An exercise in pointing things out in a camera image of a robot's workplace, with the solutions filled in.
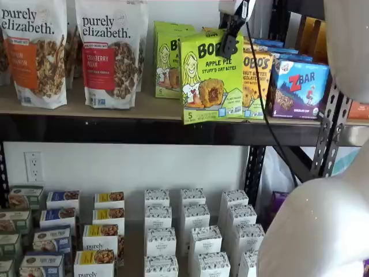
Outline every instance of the white box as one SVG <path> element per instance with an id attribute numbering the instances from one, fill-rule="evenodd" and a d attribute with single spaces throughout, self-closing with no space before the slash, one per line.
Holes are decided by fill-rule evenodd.
<path id="1" fill-rule="evenodd" d="M 233 235 L 231 271 L 232 276 L 237 277 L 242 253 L 259 250 L 265 233 L 260 224 L 248 224 L 235 227 Z"/>
<path id="2" fill-rule="evenodd" d="M 221 234 L 217 226 L 193 228 L 191 230 L 189 251 L 189 274 L 195 274 L 194 265 L 197 264 L 199 254 L 220 252 Z"/>
<path id="3" fill-rule="evenodd" d="M 49 192 L 46 200 L 47 209 L 74 208 L 80 214 L 80 191 Z"/>
<path id="4" fill-rule="evenodd" d="M 95 209 L 114 209 L 125 207 L 125 194 L 123 192 L 95 194 Z"/>
<path id="5" fill-rule="evenodd" d="M 19 267 L 20 276 L 49 276 L 49 272 L 64 277 L 63 254 L 27 253 Z"/>
<path id="6" fill-rule="evenodd" d="M 223 241 L 223 246 L 228 257 L 231 257 L 232 255 L 231 238 L 234 227 L 238 224 L 255 224 L 256 217 L 257 214 L 251 205 L 234 205 L 228 208 L 227 225 Z"/>
<path id="7" fill-rule="evenodd" d="M 199 254 L 193 277 L 229 277 L 231 266 L 224 252 Z"/>
<path id="8" fill-rule="evenodd" d="M 144 277 L 177 277 L 178 262 L 175 256 L 145 257 Z"/>
<path id="9" fill-rule="evenodd" d="M 48 209 L 41 212 L 40 228 L 70 226 L 71 235 L 76 236 L 76 213 L 74 208 Z"/>
<path id="10" fill-rule="evenodd" d="M 94 225 L 118 225 L 118 235 L 125 234 L 125 209 L 95 209 L 92 213 Z"/>
<path id="11" fill-rule="evenodd" d="M 172 208 L 148 206 L 145 210 L 145 233 L 147 229 L 172 227 Z"/>
<path id="12" fill-rule="evenodd" d="M 223 192 L 221 194 L 218 227 L 220 229 L 220 233 L 223 236 L 225 233 L 225 224 L 227 222 L 228 208 L 237 204 L 248 204 L 248 197 L 246 195 L 246 192 L 244 192 L 243 190 L 231 190 L 230 192 Z"/>
<path id="13" fill-rule="evenodd" d="M 118 255 L 118 225 L 85 225 L 83 250 L 113 250 Z"/>
<path id="14" fill-rule="evenodd" d="M 238 276 L 257 277 L 258 251 L 249 251 L 242 254 Z"/>
<path id="15" fill-rule="evenodd" d="M 180 251 L 182 255 L 186 255 L 189 252 L 191 229 L 208 227 L 209 222 L 210 212 L 206 204 L 182 207 L 179 228 Z"/>
<path id="16" fill-rule="evenodd" d="M 175 255 L 176 238 L 174 228 L 148 229 L 145 256 Z"/>
<path id="17" fill-rule="evenodd" d="M 74 261 L 74 277 L 82 276 L 114 277 L 113 251 L 77 251 Z"/>
<path id="18" fill-rule="evenodd" d="M 145 208 L 147 206 L 169 207 L 169 190 L 167 189 L 145 190 Z"/>
<path id="19" fill-rule="evenodd" d="M 181 189 L 180 205 L 204 205 L 206 197 L 203 189 Z"/>

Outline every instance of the bobo's apple pie box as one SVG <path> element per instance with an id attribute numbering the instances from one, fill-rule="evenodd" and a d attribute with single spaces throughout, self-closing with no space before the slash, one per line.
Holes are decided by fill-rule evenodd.
<path id="1" fill-rule="evenodd" d="M 207 31 L 180 41 L 184 124 L 242 115 L 243 37 L 231 59 L 216 55 L 224 31 Z"/>

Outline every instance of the purely elizabeth granola bag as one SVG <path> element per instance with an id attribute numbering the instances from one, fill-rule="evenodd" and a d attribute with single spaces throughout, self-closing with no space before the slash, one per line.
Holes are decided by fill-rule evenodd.
<path id="1" fill-rule="evenodd" d="M 65 105 L 65 0 L 0 0 L 0 25 L 22 105 Z"/>
<path id="2" fill-rule="evenodd" d="M 76 0 L 86 104 L 134 107 L 143 28 L 141 1 Z"/>

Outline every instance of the snack box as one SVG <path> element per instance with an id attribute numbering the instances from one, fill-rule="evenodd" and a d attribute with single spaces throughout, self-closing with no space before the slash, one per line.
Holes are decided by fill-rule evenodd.
<path id="1" fill-rule="evenodd" d="M 270 73 L 272 72 L 273 55 L 268 52 L 255 52 L 257 59 L 261 95 L 264 105 L 268 94 Z M 258 80 L 255 68 L 255 59 L 251 52 L 243 53 L 243 91 L 242 91 L 242 117 L 263 119 L 261 109 Z"/>
<path id="2" fill-rule="evenodd" d="M 237 204 L 247 205 L 248 197 L 246 192 L 241 189 L 231 190 L 229 192 L 223 192 L 220 199 L 219 217 L 218 217 L 218 227 L 220 233 L 224 235 L 225 224 L 227 222 L 227 211 L 228 208 Z"/>
<path id="3" fill-rule="evenodd" d="M 56 252 L 27 253 L 19 267 L 20 276 L 64 277 L 63 254 Z"/>
<path id="4" fill-rule="evenodd" d="M 113 250 L 77 251 L 74 277 L 114 277 Z"/>
<path id="5" fill-rule="evenodd" d="M 258 251 L 248 251 L 242 254 L 238 276 L 257 277 Z"/>
<path id="6" fill-rule="evenodd" d="M 9 192 L 11 209 L 40 209 L 43 198 L 42 186 L 12 186 Z"/>
<path id="7" fill-rule="evenodd" d="M 82 237 L 83 250 L 114 251 L 118 255 L 118 225 L 85 225 Z"/>
<path id="8" fill-rule="evenodd" d="M 41 212 L 41 229 L 70 226 L 72 236 L 76 236 L 76 212 L 74 208 L 48 209 Z"/>
<path id="9" fill-rule="evenodd" d="M 181 189 L 180 206 L 183 205 L 204 205 L 206 197 L 203 189 Z"/>
<path id="10" fill-rule="evenodd" d="M 21 236 L 15 233 L 0 233 L 0 256 L 19 257 L 22 255 Z"/>
<path id="11" fill-rule="evenodd" d="M 70 226 L 42 229 L 35 232 L 33 239 L 35 252 L 59 252 L 64 254 L 65 275 L 73 273 L 73 257 Z"/>
<path id="12" fill-rule="evenodd" d="M 0 211 L 0 231 L 28 235 L 31 229 L 32 217 L 30 210 L 3 209 Z"/>
<path id="13" fill-rule="evenodd" d="M 352 101 L 348 118 L 351 119 L 369 119 L 369 105 Z"/>
<path id="14" fill-rule="evenodd" d="M 205 204 L 182 206 L 179 226 L 180 251 L 182 255 L 186 255 L 189 252 L 191 229 L 208 227 L 209 222 L 210 212 Z"/>
<path id="15" fill-rule="evenodd" d="M 174 228 L 148 229 L 146 235 L 146 256 L 175 255 L 176 238 Z"/>
<path id="16" fill-rule="evenodd" d="M 147 229 L 170 228 L 172 226 L 172 208 L 148 206 L 145 210 L 145 233 Z"/>
<path id="17" fill-rule="evenodd" d="M 95 194 L 95 209 L 113 209 L 125 207 L 125 194 L 123 192 Z"/>
<path id="18" fill-rule="evenodd" d="M 232 255 L 233 245 L 231 238 L 234 227 L 238 224 L 255 224 L 256 218 L 257 214 L 251 205 L 238 204 L 229 207 L 223 241 L 224 249 L 228 257 L 231 257 Z"/>
<path id="19" fill-rule="evenodd" d="M 194 276 L 198 263 L 198 255 L 220 252 L 221 234 L 217 226 L 193 228 L 191 230 L 189 250 L 189 273 Z"/>
<path id="20" fill-rule="evenodd" d="M 16 277 L 15 261 L 10 257 L 0 258 L 0 276 Z"/>
<path id="21" fill-rule="evenodd" d="M 231 265 L 224 252 L 199 254 L 194 277 L 229 277 Z"/>
<path id="22" fill-rule="evenodd" d="M 184 124 L 242 114 L 243 36 L 231 59 L 216 55 L 224 30 L 200 32 L 180 42 Z"/>
<path id="23" fill-rule="evenodd" d="M 145 190 L 145 208 L 147 206 L 169 207 L 169 190 L 147 189 Z"/>
<path id="24" fill-rule="evenodd" d="M 170 23 L 156 26 L 154 33 L 156 97 L 180 99 L 179 41 L 191 33 L 195 33 L 192 26 L 175 27 Z"/>
<path id="25" fill-rule="evenodd" d="M 271 116 L 317 119 L 328 73 L 327 65 L 276 59 L 268 98 Z"/>
<path id="26" fill-rule="evenodd" d="M 118 225 L 118 235 L 125 234 L 125 209 L 95 209 L 92 224 Z"/>
<path id="27" fill-rule="evenodd" d="M 236 227 L 233 235 L 233 250 L 231 256 L 232 276 L 237 277 L 242 253 L 259 250 L 265 233 L 260 224 L 248 224 Z"/>
<path id="28" fill-rule="evenodd" d="M 46 208 L 74 208 L 78 216 L 80 212 L 80 191 L 49 192 L 46 200 Z"/>
<path id="29" fill-rule="evenodd" d="M 146 256 L 144 277 L 177 277 L 178 262 L 173 256 Z"/>

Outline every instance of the blue box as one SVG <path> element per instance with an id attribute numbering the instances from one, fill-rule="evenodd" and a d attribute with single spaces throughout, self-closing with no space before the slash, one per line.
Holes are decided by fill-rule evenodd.
<path id="1" fill-rule="evenodd" d="M 317 119 L 329 67 L 276 59 L 268 106 L 272 117 Z"/>

